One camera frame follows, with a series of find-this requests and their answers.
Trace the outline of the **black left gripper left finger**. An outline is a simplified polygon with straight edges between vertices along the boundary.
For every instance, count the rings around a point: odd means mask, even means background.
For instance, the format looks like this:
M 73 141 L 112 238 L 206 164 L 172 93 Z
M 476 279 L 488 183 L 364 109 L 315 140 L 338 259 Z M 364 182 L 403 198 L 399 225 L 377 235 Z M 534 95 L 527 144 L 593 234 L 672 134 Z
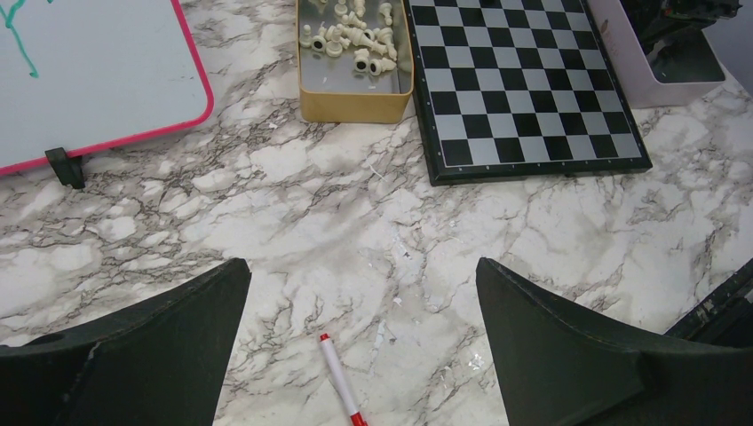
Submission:
M 234 258 L 101 318 L 3 346 L 2 424 L 212 424 L 250 281 Z

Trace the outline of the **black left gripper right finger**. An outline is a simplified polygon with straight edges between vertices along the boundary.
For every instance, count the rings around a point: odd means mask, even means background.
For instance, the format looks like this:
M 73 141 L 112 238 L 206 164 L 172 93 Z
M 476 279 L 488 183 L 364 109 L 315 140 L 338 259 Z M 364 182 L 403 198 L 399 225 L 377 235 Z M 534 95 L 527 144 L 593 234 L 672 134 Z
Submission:
M 688 352 L 488 258 L 476 287 L 512 425 L 752 422 L 752 352 Z

